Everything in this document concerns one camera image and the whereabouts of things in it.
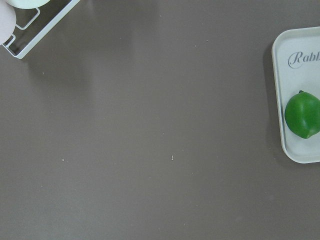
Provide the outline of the green toy lime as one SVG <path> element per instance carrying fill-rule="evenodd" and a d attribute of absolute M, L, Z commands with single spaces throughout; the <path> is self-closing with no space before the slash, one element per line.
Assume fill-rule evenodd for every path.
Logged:
<path fill-rule="evenodd" d="M 289 99 L 284 118 L 288 128 L 295 135 L 309 139 L 320 132 L 320 100 L 300 90 Z"/>

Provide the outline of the white printed serving tray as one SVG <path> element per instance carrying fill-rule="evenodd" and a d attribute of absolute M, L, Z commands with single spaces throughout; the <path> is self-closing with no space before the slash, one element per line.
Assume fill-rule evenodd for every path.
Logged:
<path fill-rule="evenodd" d="M 286 124 L 285 108 L 300 90 L 320 96 L 320 28 L 282 32 L 273 42 L 271 53 L 282 149 L 296 163 L 318 163 L 320 135 L 308 139 L 295 135 Z"/>

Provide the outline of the pale green dish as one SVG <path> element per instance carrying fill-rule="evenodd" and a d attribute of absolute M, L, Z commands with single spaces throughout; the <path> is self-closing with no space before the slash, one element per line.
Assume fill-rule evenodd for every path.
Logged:
<path fill-rule="evenodd" d="M 50 0 L 5 0 L 9 5 L 18 9 L 35 9 L 47 4 Z"/>

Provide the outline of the pale pink dish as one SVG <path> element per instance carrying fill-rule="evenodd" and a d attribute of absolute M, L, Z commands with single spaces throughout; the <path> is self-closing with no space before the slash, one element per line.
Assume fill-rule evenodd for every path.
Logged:
<path fill-rule="evenodd" d="M 16 13 L 6 1 L 0 1 L 0 44 L 4 44 L 16 27 Z"/>

